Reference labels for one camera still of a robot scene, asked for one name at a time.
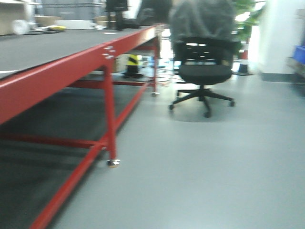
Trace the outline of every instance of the chair backrest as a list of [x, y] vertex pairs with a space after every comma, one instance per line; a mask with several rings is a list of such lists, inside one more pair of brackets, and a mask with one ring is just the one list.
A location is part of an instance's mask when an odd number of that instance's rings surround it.
[[188, 37], [173, 44], [174, 60], [210, 61], [214, 64], [222, 64], [226, 61], [233, 65], [233, 56], [237, 42], [222, 41], [209, 38]]

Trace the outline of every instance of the workbench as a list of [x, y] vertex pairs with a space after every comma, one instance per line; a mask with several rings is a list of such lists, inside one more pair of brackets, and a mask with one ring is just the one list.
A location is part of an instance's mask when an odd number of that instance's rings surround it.
[[[67, 87], [103, 89], [107, 131], [99, 140], [0, 133], [1, 139], [88, 149], [66, 182], [37, 216], [31, 229], [46, 228], [102, 150], [109, 151], [108, 166], [119, 165], [116, 130], [145, 89], [156, 92], [156, 64], [151, 82], [114, 81], [115, 58], [130, 50], [149, 50], [157, 63], [159, 26], [140, 29], [67, 30], [54, 34], [7, 35], [0, 37], [0, 124], [18, 116], [37, 103]], [[95, 70], [103, 80], [84, 80]], [[115, 116], [113, 85], [138, 86], [139, 90], [124, 110]]]

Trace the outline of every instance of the chair base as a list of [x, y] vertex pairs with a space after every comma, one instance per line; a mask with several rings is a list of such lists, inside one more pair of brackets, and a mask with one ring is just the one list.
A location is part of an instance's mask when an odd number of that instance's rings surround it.
[[[180, 93], [188, 93], [188, 95], [186, 95], [182, 98], [179, 98], [178, 96]], [[185, 101], [185, 100], [188, 100], [188, 99], [191, 99], [194, 97], [198, 97], [198, 100], [202, 101], [203, 104], [205, 105], [207, 112], [204, 113], [204, 116], [206, 118], [209, 118], [212, 116], [212, 110], [211, 110], [211, 107], [210, 107], [208, 101], [206, 100], [206, 97], [227, 100], [227, 101], [230, 101], [229, 106], [235, 106], [235, 101], [233, 98], [214, 93], [210, 89], [206, 89], [206, 88], [204, 88], [204, 86], [200, 86], [200, 88], [198, 90], [178, 90], [177, 99], [175, 101], [173, 101], [172, 104], [169, 105], [169, 109], [170, 110], [174, 109], [174, 104], [180, 103], [182, 101]]]

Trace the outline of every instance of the chair seat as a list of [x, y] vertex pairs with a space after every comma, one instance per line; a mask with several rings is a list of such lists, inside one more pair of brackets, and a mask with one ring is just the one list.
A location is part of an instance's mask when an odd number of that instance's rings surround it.
[[225, 65], [187, 65], [179, 68], [179, 75], [187, 83], [213, 85], [228, 80], [232, 75], [230, 66]]

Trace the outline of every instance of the blue bin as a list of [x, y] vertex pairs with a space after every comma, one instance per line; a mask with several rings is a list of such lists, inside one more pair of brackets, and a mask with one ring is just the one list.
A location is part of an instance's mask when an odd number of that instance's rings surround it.
[[296, 61], [305, 64], [305, 46], [301, 46], [301, 45], [296, 46], [293, 58]]

